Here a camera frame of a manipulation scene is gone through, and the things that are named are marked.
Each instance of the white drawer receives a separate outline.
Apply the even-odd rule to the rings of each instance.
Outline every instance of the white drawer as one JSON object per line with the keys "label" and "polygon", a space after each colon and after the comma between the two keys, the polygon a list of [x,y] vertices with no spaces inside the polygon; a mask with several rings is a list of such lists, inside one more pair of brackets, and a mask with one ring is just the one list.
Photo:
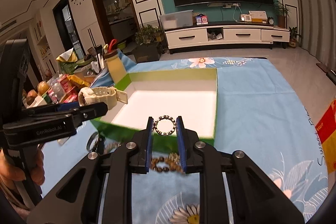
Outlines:
{"label": "white drawer", "polygon": [[181,30],[166,33],[168,46],[188,45],[208,41],[206,29]]}
{"label": "white drawer", "polygon": [[223,29],[225,41],[261,41],[260,29]]}
{"label": "white drawer", "polygon": [[279,30],[261,30],[261,40],[289,42],[289,32]]}

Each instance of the potted plant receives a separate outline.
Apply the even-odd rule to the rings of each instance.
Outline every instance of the potted plant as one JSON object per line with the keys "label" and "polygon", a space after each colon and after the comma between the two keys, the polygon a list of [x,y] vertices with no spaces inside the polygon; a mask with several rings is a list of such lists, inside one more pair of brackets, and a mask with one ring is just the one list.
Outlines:
{"label": "potted plant", "polygon": [[161,43],[157,41],[159,27],[143,26],[135,34],[137,47],[132,51],[137,63],[159,61],[161,57]]}
{"label": "potted plant", "polygon": [[283,5],[281,2],[274,2],[274,10],[278,16],[278,26],[280,28],[286,28],[286,16],[290,13],[290,9]]}
{"label": "potted plant", "polygon": [[289,47],[296,48],[296,43],[298,42],[296,39],[297,37],[302,38],[302,36],[297,32],[297,27],[289,27]]}

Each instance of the beaded bracelet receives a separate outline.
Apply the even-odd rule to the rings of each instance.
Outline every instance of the beaded bracelet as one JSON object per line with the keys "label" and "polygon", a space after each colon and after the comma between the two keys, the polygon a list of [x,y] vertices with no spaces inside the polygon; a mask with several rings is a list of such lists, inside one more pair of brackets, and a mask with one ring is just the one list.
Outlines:
{"label": "beaded bracelet", "polygon": [[[161,121],[161,120],[169,120],[173,123],[173,129],[169,132],[161,132],[160,130],[158,130],[158,122]],[[163,116],[160,116],[153,124],[153,127],[154,127],[154,130],[156,131],[157,134],[159,135],[172,135],[176,129],[176,121],[168,116],[168,115],[163,115]]]}
{"label": "beaded bracelet", "polygon": [[[164,168],[157,166],[158,162],[165,162],[166,164],[169,165],[169,167],[165,166]],[[178,171],[181,173],[183,172],[182,167],[178,164],[179,163],[179,155],[177,153],[170,153],[168,157],[159,157],[159,158],[152,158],[152,164],[151,164],[151,169],[161,173],[161,172],[174,172]]]}

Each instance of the white electronic device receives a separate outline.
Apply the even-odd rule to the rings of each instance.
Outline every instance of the white electronic device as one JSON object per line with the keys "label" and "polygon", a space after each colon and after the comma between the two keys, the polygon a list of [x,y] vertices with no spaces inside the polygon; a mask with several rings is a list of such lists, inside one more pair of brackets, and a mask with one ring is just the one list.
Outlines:
{"label": "white electronic device", "polygon": [[241,20],[244,22],[252,22],[252,17],[250,14],[241,15]]}

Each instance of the blue gripper pad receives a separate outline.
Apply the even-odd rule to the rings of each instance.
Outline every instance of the blue gripper pad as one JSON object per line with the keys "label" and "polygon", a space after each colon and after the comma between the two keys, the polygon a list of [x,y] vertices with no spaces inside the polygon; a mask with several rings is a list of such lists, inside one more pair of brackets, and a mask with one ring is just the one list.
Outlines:
{"label": "blue gripper pad", "polygon": [[149,168],[151,167],[151,161],[152,161],[153,122],[154,122],[154,120],[152,119],[149,128],[147,127],[147,130],[149,130],[148,143],[147,143],[147,147],[146,147],[146,163],[145,163],[145,167],[146,167],[147,172],[149,172]]}
{"label": "blue gripper pad", "polygon": [[187,158],[186,158],[186,151],[184,146],[184,140],[182,135],[182,128],[181,119],[178,117],[176,119],[176,134],[177,134],[177,146],[178,146],[178,153],[180,155],[180,165],[184,172],[187,169]]}

